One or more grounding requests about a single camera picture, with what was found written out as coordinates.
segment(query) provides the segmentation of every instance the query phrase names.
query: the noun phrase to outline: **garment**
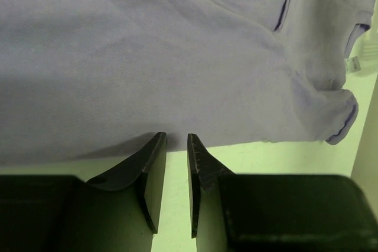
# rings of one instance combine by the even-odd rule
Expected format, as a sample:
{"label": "garment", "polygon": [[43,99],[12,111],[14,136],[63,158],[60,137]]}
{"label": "garment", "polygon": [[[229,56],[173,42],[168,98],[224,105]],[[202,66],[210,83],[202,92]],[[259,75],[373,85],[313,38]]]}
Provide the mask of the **garment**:
{"label": "garment", "polygon": [[0,0],[0,162],[71,159],[167,132],[206,146],[338,143],[374,0]]}

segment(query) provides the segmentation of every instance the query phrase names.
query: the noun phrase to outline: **gray fabric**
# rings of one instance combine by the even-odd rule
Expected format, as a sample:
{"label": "gray fabric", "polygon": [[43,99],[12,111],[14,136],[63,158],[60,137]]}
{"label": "gray fabric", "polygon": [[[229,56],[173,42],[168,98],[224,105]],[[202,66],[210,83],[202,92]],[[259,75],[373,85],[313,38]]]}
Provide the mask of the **gray fabric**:
{"label": "gray fabric", "polygon": [[0,0],[0,162],[70,159],[160,131],[171,150],[190,132],[206,146],[335,144],[358,109],[341,89],[344,53],[373,5]]}

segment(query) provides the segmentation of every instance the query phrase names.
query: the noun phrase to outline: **clothing tag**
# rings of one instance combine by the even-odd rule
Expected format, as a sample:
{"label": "clothing tag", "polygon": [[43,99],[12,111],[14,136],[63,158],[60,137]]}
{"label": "clothing tag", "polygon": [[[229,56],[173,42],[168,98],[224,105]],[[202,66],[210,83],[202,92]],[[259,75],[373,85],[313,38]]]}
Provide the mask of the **clothing tag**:
{"label": "clothing tag", "polygon": [[360,61],[355,57],[347,58],[345,61],[345,67],[347,69],[347,73],[353,73],[361,70]]}

